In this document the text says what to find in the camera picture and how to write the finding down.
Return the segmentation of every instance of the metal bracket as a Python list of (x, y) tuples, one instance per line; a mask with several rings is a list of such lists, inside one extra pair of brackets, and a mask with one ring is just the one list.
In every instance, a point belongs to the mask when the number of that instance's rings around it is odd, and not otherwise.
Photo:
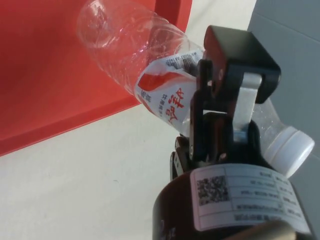
[(233, 140), (235, 143), (248, 142), (248, 127), (254, 111), (258, 89), (262, 77), (256, 73), (245, 72), (233, 113)]

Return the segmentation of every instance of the red panel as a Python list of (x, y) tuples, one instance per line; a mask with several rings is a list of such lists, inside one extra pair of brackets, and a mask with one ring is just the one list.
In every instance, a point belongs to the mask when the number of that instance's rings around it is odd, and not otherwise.
[[(192, 0), (136, 1), (185, 31)], [(0, 156), (138, 104), (78, 41), (85, 0), (0, 2)]]

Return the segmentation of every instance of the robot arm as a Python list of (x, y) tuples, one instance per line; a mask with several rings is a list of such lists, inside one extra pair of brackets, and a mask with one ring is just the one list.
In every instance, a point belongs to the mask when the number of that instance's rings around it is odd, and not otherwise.
[(190, 104), (190, 136), (170, 157), (154, 240), (313, 239), (295, 190), (262, 157), (251, 120), (281, 71), (247, 31), (209, 26)]

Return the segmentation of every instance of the white bottle cap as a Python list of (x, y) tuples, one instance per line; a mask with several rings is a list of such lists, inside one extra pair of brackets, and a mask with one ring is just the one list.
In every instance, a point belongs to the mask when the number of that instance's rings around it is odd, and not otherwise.
[(264, 158), (276, 171), (289, 178), (307, 159), (314, 146), (311, 137), (288, 126), (265, 151)]

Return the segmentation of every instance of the red and white label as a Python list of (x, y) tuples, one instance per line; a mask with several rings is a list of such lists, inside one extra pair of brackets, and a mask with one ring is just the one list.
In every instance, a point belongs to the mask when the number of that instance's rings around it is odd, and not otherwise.
[(185, 71), (202, 58), (201, 50), (153, 61), (135, 86), (135, 97), (154, 115), (180, 133), (189, 118), (190, 101), (196, 91), (196, 78)]

